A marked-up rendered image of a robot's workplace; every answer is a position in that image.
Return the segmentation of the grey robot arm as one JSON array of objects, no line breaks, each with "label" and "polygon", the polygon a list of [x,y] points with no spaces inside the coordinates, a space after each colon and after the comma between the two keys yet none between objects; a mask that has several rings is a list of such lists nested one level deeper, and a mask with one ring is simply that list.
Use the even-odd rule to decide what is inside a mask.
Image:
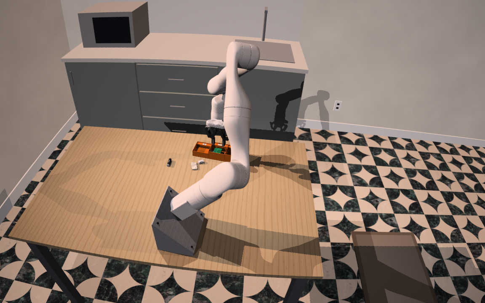
[{"label": "grey robot arm", "polygon": [[[207,126],[225,129],[231,146],[231,162],[223,162],[171,202],[171,212],[181,220],[217,201],[222,193],[242,189],[250,180],[251,103],[239,77],[253,70],[259,61],[257,46],[231,42],[227,66],[208,83],[212,99],[211,119]],[[224,104],[225,102],[225,104]]]}]

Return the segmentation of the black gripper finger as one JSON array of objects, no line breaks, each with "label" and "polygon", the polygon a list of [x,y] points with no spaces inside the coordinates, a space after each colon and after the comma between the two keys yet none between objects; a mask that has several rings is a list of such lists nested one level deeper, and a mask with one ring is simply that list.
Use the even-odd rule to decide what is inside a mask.
[{"label": "black gripper finger", "polygon": [[226,141],[228,141],[228,137],[225,136],[225,133],[223,134],[223,131],[220,129],[219,131],[221,133],[221,138],[223,139],[223,145],[222,146],[225,146],[226,144]]},{"label": "black gripper finger", "polygon": [[215,133],[217,132],[217,129],[214,129],[213,134],[210,132],[210,126],[205,127],[206,134],[208,138],[211,138],[211,143],[214,145],[215,144]]}]

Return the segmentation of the orange rack of three bins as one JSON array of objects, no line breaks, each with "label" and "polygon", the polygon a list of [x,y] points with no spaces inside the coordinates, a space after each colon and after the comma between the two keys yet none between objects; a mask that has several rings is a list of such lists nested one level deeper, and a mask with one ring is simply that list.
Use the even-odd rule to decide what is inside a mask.
[{"label": "orange rack of three bins", "polygon": [[[222,149],[222,152],[224,154],[211,152],[211,150],[214,150],[214,148]],[[224,162],[231,162],[231,146],[228,144],[225,144],[225,146],[222,146],[222,143],[217,143],[217,142],[215,142],[215,144],[213,145],[210,143],[197,141],[193,150],[193,156],[203,157],[207,159],[214,159],[214,160],[219,160]]]}]

